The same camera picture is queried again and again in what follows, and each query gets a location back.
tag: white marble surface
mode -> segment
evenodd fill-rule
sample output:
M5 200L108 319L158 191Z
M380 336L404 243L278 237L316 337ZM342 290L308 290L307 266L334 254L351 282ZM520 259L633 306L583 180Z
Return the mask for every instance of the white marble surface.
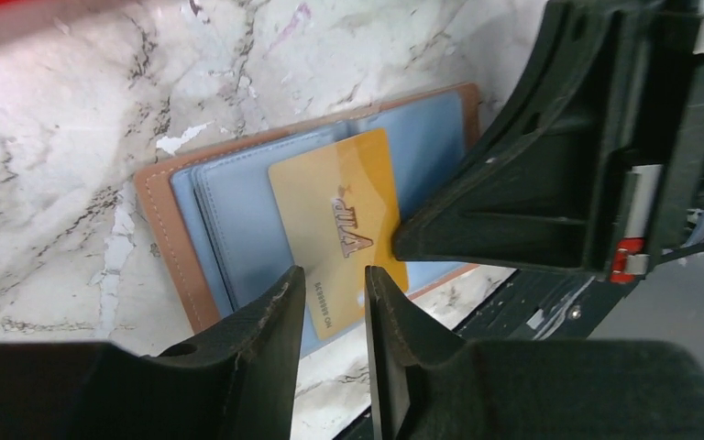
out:
M527 62L544 2L0 7L0 340L108 338L155 354L189 336L135 201L134 171L264 128L463 81L479 85L489 121ZM420 304L451 325L508 274L477 269ZM365 407L361 332L302 362L296 438L326 438ZM333 367L324 364L330 358L338 359Z

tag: black plastic bracket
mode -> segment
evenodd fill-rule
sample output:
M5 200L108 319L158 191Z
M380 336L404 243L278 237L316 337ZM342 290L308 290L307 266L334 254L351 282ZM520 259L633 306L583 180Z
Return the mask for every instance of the black plastic bracket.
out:
M0 438L289 438L304 284L293 267L158 357L0 344Z
M704 439L704 373L681 348L467 341L381 268L366 270L366 295L375 439Z
M642 210L635 169L651 165ZM552 0L511 98L393 247L401 260L605 279L628 226L641 225L648 271L683 243L697 205L704 16L659 0Z

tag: wallet stitching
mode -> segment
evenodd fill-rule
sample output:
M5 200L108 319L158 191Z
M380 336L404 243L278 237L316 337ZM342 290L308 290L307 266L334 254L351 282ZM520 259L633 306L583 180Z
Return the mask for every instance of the wallet stitching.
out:
M252 145L242 146L239 148L234 148L230 151L226 151L225 153L220 153L220 154L217 154L214 156L210 156L208 158L193 160L188 163L184 163L182 165L172 167L168 170L162 170L162 171L156 172L154 174L151 174L144 181L144 186L145 186L145 188L147 188L147 195L149 196L149 203L152 205L152 209L155 211L155 215L158 217L158 223L160 224L160 229L163 231L163 238L166 240L166 246L169 247L169 252L171 253L171 260L174 262L174 266L177 268L177 272L180 274L180 279L181 279L181 284L182 284L182 290L180 290L180 293L183 293L183 296L185 298L187 298L188 301L190 301L190 306L192 307L192 312L195 315L195 323L197 323L198 325L204 325L204 322L201 320L201 316L199 316L199 314L198 314L198 309L195 306L195 300L193 299L193 296L190 294L190 290L187 287L187 279L184 276L184 272L182 272L182 265L180 264L179 260L177 259L176 253L174 252L174 246L171 245L171 240L169 239L169 233L166 231L166 226L163 224L163 218L160 216L160 209L158 208L158 204L155 203L155 198L152 196L152 190L149 187L149 183L150 183L150 181L152 181L153 179L155 179L158 176L172 173L176 170L184 170L185 168L191 167L192 165L206 162L208 160L216 159L216 158L225 156L227 154L233 154L238 151L241 151L242 149L249 149L252 147L254 147L254 146L252 146Z
M230 151L229 153L226 153L226 154L222 155L222 157L224 157L224 156L227 155L227 154L234 154L234 153L237 153L237 152L239 152L241 149L242 149L242 148L237 148L237 149L235 149L235 150L233 150L233 151ZM187 170L187 171L189 171L189 172L191 173L191 176L194 175L193 170ZM190 178L190 181L191 181L190 185L193 186L193 182L195 182L195 178L194 178L194 177L191 177L191 178ZM195 204L198 206L198 209L199 209L199 211L201 212L201 223L202 223L202 225L203 225L204 230L206 231L206 234L205 234L205 235L206 235L206 237L207 237L207 241L209 242L209 248L212 250L212 258L214 259L214 267L212 268L212 271L215 271L215 272L217 273L217 275L220 277L220 281L223 283L223 289L225 290L225 295L227 295L228 303L230 303L231 311L233 312L233 311L235 311L236 309L238 309L238 302L236 301L236 298L232 296L231 291L230 291L230 289L229 289L230 280L227 280L227 279L226 279L226 276L225 276L225 274L223 273L222 268L220 267L220 258L218 257L218 256L219 256L219 251L217 250L218 245L216 244L218 240L217 240L216 237L214 236L214 235L215 235L216 226L213 225L213 228L214 228L214 229L213 229L213 231L210 233L210 232L209 232L209 228L207 227L207 224L206 224L206 223L208 222L208 220L207 220L206 217L209 215L209 208L208 208L208 206L206 206L207 203L204 202L204 198L199 199L199 198L198 198L198 195L199 195L199 194L195 194ZM195 244L193 243L193 238L192 238L192 237L191 237L191 244L193 245L193 247L195 247ZM206 273L205 273L205 270L204 270L204 264L201 262L200 259L198 259L198 263L199 263L199 266L201 266L201 272L203 273L204 280L206 281L206 286L209 288L209 292L210 292L210 294L212 295L212 298L214 298L215 296L214 296L214 293L212 292L212 287L209 286L209 281L205 279Z
M179 175L179 173L185 172L185 171L190 172L191 170L187 170L187 169L177 170L177 172L174 173L174 176ZM205 223L205 221L204 221L204 209L203 209L201 206L197 206L197 207L199 208L199 211L200 211L199 214L200 214L200 218L201 218L202 227L203 227L204 230L205 230L206 226L204 225L204 223ZM215 306L217 306L217 300L216 300L216 298L215 298L214 293L212 292L212 286L210 285L209 280L207 279L206 268L204 267L204 264L202 263L202 259L201 259L201 256L199 255L198 249L195 248L195 242L193 241L193 236L190 234L190 227L188 227L188 225L187 225L186 219L184 218L184 213L182 212L182 209L181 209L181 208L179 209L179 211L180 211L180 215L182 216L182 221L183 221L183 223L185 224L185 229L188 230L188 237L189 237L189 239L190 239L191 246L193 247L193 250L195 251L195 256L196 256L197 259L198 259L198 265L199 265L199 267L201 268L201 273L203 274L203 278L204 278L204 280L206 281L206 287L209 288L209 292L210 292L210 295L211 295L211 297L212 297L212 300L214 301ZM212 240L206 240L206 241L209 242L209 243L208 243L209 249L212 251L212 259L214 259L214 263L215 263L214 266L217 267L217 264L216 264L216 262L217 262L217 255L215 254L214 246L213 246L212 243L211 243ZM225 290L225 294L227 294L227 289L226 289L226 286L225 286L226 281L223 279L223 275L222 275L222 273L220 273L219 268L217 268L216 270L212 270L212 272L216 272L217 275L219 275L219 277L220 277L220 282L223 284L223 289ZM227 302L230 304L231 311L233 311L233 310L236 309L235 305L233 304L233 302L231 301L230 298L227 298Z
M360 114L360 115L355 115L355 117L353 117L353 118L349 118L349 119L339 119L339 120L336 121L336 122L342 122L342 121L347 121L347 122L348 122L348 121L357 121L357 120L359 120L359 119L362 119L362 118L368 117L368 116L372 116L372 115L375 115L375 114L377 114L377 113L381 113L381 110L380 110L380 109L378 110L378 109L375 109L375 108L371 108L369 111L363 112L363 113ZM312 127L307 127L306 130L311 130L311 129L314 129L314 128L312 128ZM155 203L155 198L154 198L153 195L152 195L152 190L151 190L151 188L149 187L149 183L150 183L153 179L155 179L156 177L162 176L162 175L164 175L164 174L169 174L169 173L175 172L175 171L177 171L177 170L184 170L184 169L186 169L186 168L189 168L189 167L191 167L191 166L193 166L193 165L196 165L196 164L199 164L199 163L207 162L207 161L209 161L209 160L215 160L215 159L217 159L217 158L221 158L221 157L227 156L227 155L229 155L229 154L237 153L237 152L239 152L239 151L241 151L241 150L243 150L243 149L252 149L252 148L254 148L254 147L257 147L258 145L263 145L263 144L266 143L266 142L269 142L269 141L265 141L265 142L262 142L262 143L257 144L257 145L244 145L244 146L241 146L241 147L239 147L239 148L233 148L233 149L230 149L230 150L228 150L228 151L225 151L225 152L222 152L222 153L219 153L219 154L214 154L214 155L211 155L211 156L208 156L208 157L205 157L205 158L192 160L192 161L190 161L190 162L183 163L183 164L177 165L177 166L175 166L175 167L171 167L171 168L169 168L168 170L157 171L157 172L155 172L155 173L153 173L153 174L150 174L150 175L144 180L144 186L145 186L145 188L147 188L147 196L149 197L149 203L152 205L152 209L155 211L155 216L158 218L158 223L160 224L160 230L163 232L163 238L166 240L166 246L169 247L169 252L171 253L171 260L172 260L173 263L174 263L174 267L177 269L177 273L179 273L179 275L180 275L180 280L181 280L181 284L182 284L182 289L179 290L179 293L180 293L180 294L183 294L183 296L184 296L185 298L187 298L188 301L190 301L190 305L191 305L191 307L192 307L192 312L193 312L193 315L195 316L195 323L197 323L199 326L203 326L203 325L204 325L204 322L201 320L201 316L199 316L199 314L198 314L198 309L196 308L195 300L193 299L193 296L190 294L190 290L189 290L188 287L187 287L187 280L186 280L186 278L185 278L185 276L184 276L184 272L182 272L182 264L180 264L179 260L177 259L177 256L176 256L176 254L175 254L175 252L174 252L174 246L171 245L171 240L169 239L169 234L168 234L168 232L166 231L166 226L163 224L163 218L160 216L160 209L158 208L158 204ZM209 289L209 285L208 285L208 283L206 283L206 280L203 280L203 282L206 284L206 289Z
M232 158L232 159L228 159L228 160L226 160L226 161L220 161L220 162L211 164L211 165L209 165L208 168L206 168L206 169L204 169L204 170L201 170L201 172L203 172L204 174L206 174L208 171L213 170L213 169L215 169L215 168L217 168L217 167L220 167L220 166L222 166L222 165L227 165L227 164L231 164L231 163L234 163L234 162L237 162L237 161L240 161L240 160L248 159L248 158L257 156L258 154L262 154L262 153L266 153L266 152L272 151L272 150L274 150L274 149L286 149L286 148L289 147L290 145L293 145L293 144L295 144L295 143L297 143L297 142L299 142L299 141L307 141L307 140L311 140L311 139L314 139L314 138L319 138L320 136L321 136L321 135L320 135L319 133L312 133L312 134L309 135L308 137L298 137L298 138L293 139L293 140L291 140L291 141L288 141L287 143L282 144L282 145L278 145L278 146L275 145L275 146L272 146L272 147L270 147L270 148L261 148L261 149L258 149L257 151L251 151L251 152L249 152L248 154L242 154L241 156L236 157L236 158ZM215 202L215 198L212 197L212 189L211 189L211 187L209 186L208 180L205 180L205 181L203 182L203 189L204 189L205 192L206 192L206 197L207 197L207 200L209 201L209 204L212 206L212 211L214 211L214 223L217 225L217 224L219 224L219 222L217 221L217 219L220 218L220 215L217 213L217 203ZM220 243L219 243L218 247L219 247L220 250L222 250L222 252L225 254L225 259L227 260L227 261L224 261L224 263L226 263L225 265L226 265L227 267L229 267L229 268L231 268L231 267L233 267L233 266L236 266L236 264L234 263L234 260L230 257L230 252L228 251L227 246L225 246L225 243L226 243L226 234L223 233L223 231L219 230L217 227L214 229L214 231L215 231L215 233L216 233L217 235L220 236L220 237L219 237L219 238L220 238L220 240L219 240ZM231 279L230 279L230 282L231 282L231 290L232 290L230 293L236 295L236 291L240 291L240 292L241 292L241 291L244 290L244 289L240 286L240 283L239 283L238 281L233 280L233 279L231 278Z

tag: blue card holder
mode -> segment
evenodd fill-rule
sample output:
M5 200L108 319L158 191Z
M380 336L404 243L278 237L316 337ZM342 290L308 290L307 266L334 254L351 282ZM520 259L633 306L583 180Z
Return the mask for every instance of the blue card holder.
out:
M451 177L463 158L463 114L456 92L247 148L171 177L203 275L222 316L256 299L293 263L270 187L269 166L376 128L387 132L404 218ZM456 262L409 262L411 291L461 266ZM317 337L307 310L302 355L326 342Z

